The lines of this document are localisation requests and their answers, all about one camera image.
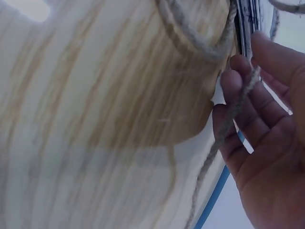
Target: white surface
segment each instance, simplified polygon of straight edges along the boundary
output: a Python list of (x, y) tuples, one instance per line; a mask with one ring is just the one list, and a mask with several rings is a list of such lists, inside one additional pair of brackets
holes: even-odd
[[(286, 2), (299, 3), (298, 0)], [(305, 16), (296, 16), (289, 13), (280, 13), (280, 28), (275, 42), (293, 48), (300, 52), (305, 52)], [(213, 208), (203, 229), (253, 229), (252, 224), (247, 218), (238, 190), (232, 175), (228, 180)]]

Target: palm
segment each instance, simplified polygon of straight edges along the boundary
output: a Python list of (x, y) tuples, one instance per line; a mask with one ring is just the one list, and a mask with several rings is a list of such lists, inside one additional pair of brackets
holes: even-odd
[(292, 227), (289, 223), (302, 219), (305, 211), (304, 201), (300, 201), (305, 193), (300, 156), (305, 152), (295, 137), (293, 126), (288, 135), (281, 131), (281, 125), (285, 124), (277, 124), (262, 139), (236, 178), (240, 181), (245, 211), (252, 222), (258, 222), (254, 226), (260, 229), (302, 227)]

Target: finger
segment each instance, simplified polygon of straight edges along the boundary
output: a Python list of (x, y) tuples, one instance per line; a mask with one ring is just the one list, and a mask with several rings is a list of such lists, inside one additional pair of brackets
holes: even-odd
[[(213, 130), (216, 136), (226, 117), (227, 110), (227, 106), (223, 104), (216, 105), (213, 109)], [(236, 178), (249, 153), (240, 141), (234, 125), (220, 147), (220, 152), (232, 176)]]
[(272, 42), (262, 32), (252, 35), (251, 46), (258, 65), (286, 86), (304, 69), (305, 54)]
[(248, 75), (251, 72), (251, 65), (247, 58), (242, 55), (235, 55), (230, 59), (230, 66), (240, 75)]
[(262, 82), (257, 82), (249, 93), (249, 99), (264, 123), (271, 129), (289, 114), (266, 90)]
[(272, 75), (268, 74), (263, 69), (261, 70), (261, 77), (263, 81), (268, 85), (268, 87), (270, 87), (270, 89), (274, 91), (279, 99), (285, 104), (285, 106), (287, 106), (289, 109), (292, 109), (289, 87), (276, 80)]
[[(222, 75), (221, 86), (225, 101), (231, 105), (240, 96), (243, 81), (238, 72), (227, 71)], [(249, 98), (246, 99), (242, 111), (236, 116), (235, 121), (253, 148), (270, 130), (256, 112)]]

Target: wood grain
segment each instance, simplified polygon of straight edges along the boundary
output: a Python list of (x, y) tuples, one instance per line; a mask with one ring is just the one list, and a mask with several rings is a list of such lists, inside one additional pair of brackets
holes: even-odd
[[(154, 0), (47, 3), (0, 2), (0, 228), (183, 228), (223, 63), (181, 56)], [(215, 42), (227, 2), (183, 5)]]

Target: jute rope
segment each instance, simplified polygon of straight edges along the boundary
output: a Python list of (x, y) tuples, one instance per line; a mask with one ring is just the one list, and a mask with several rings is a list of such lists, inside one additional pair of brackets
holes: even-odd
[[(231, 45), (233, 42), (234, 18), (237, 12), (236, 2), (235, 2), (236, 0), (231, 0), (231, 5), (230, 5), (227, 21), (224, 27), (224, 31), (214, 47), (210, 47), (207, 44), (205, 38), (202, 35), (200, 35), (190, 25), (184, 13), (183, 7), (180, 3), (180, 0), (156, 0), (156, 1), (159, 7), (160, 15), (163, 18), (163, 22), (165, 24), (168, 24), (168, 20), (169, 20), (168, 12), (166, 10), (166, 3), (165, 3), (166, 1), (171, 11), (171, 14), (173, 15), (173, 18), (176, 22), (176, 25), (182, 31), (184, 36), (190, 41), (190, 43), (197, 49), (197, 51), (201, 53), (201, 56), (205, 57), (207, 61), (220, 62), (226, 57), (228, 52), (231, 50)], [(269, 2), (276, 9), (279, 9), (281, 11), (286, 11), (294, 14), (305, 14), (305, 4), (293, 6), (293, 5), (280, 3), (277, 0), (269, 0)], [(276, 31), (278, 29), (278, 24), (279, 24), (279, 14), (278, 11), (276, 11), (276, 23), (273, 31), (271, 32), (271, 40), (274, 40)], [(248, 83), (247, 86), (244, 87), (241, 96), (235, 101), (235, 103), (233, 103), (229, 107), (227, 116), (224, 122), (222, 123), (222, 126), (217, 134), (217, 138), (215, 139), (215, 142), (213, 143), (210, 152), (198, 173), (195, 190), (192, 196), (191, 211), (188, 220), (184, 226), (184, 229), (189, 229), (191, 226), (191, 223), (195, 216), (198, 194), (201, 189), (204, 177), (208, 169), (210, 168), (211, 164), (213, 163), (220, 146), (224, 143), (229, 130), (231, 129), (231, 127), (233, 127), (232, 120), (241, 112), (248, 94), (251, 92), (257, 81), (260, 70), (261, 68), (259, 66), (253, 68), (251, 72), (250, 82)]]

